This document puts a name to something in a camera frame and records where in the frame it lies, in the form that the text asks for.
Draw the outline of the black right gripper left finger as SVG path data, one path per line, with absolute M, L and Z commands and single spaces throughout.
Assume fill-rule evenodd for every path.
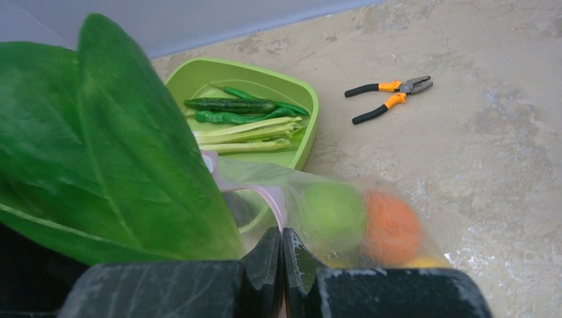
M 270 227 L 241 260 L 100 264 L 59 317 L 275 317 L 281 235 Z

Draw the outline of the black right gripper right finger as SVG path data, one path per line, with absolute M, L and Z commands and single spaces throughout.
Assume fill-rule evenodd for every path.
M 287 317 L 492 317 L 475 282 L 452 268 L 332 269 L 285 228 Z

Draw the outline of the green bok choy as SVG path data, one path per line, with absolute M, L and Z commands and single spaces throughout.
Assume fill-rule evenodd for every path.
M 245 254 L 174 98 L 97 13 L 74 50 L 1 43 L 1 222 L 89 265 Z

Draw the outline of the orange fruit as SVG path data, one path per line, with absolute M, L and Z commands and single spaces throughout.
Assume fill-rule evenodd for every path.
M 371 190 L 365 196 L 368 225 L 366 252 L 385 265 L 412 259 L 420 249 L 423 231 L 418 216 L 399 196 Z

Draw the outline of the yellow pear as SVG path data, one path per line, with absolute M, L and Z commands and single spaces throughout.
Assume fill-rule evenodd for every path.
M 417 256 L 399 265 L 400 268 L 450 268 L 448 262 L 429 256 Z

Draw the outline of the clear zip top bag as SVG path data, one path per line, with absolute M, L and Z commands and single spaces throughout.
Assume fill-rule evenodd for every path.
M 248 246 L 270 227 L 294 231 L 331 268 L 448 268 L 416 210 L 376 178 L 320 176 L 202 154 Z

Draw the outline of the green apple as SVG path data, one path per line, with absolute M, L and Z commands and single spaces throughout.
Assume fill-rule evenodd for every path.
M 358 247 L 367 224 L 362 194 L 343 182 L 309 185 L 300 225 L 306 240 L 320 250 L 346 252 Z

